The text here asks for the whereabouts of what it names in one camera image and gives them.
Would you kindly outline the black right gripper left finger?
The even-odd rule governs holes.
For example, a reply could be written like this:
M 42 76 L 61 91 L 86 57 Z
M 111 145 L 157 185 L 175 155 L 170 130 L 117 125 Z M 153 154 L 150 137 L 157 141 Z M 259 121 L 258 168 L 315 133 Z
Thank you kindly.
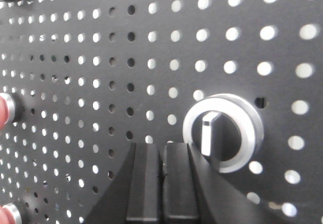
M 131 144 L 114 179 L 85 223 L 161 223 L 162 162 L 152 144 Z

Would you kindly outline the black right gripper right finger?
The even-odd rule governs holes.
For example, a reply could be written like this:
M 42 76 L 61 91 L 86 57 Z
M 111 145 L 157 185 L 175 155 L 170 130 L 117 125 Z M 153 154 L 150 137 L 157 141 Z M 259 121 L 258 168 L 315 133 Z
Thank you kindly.
M 163 207 L 165 223 L 282 223 L 254 204 L 185 143 L 166 145 Z

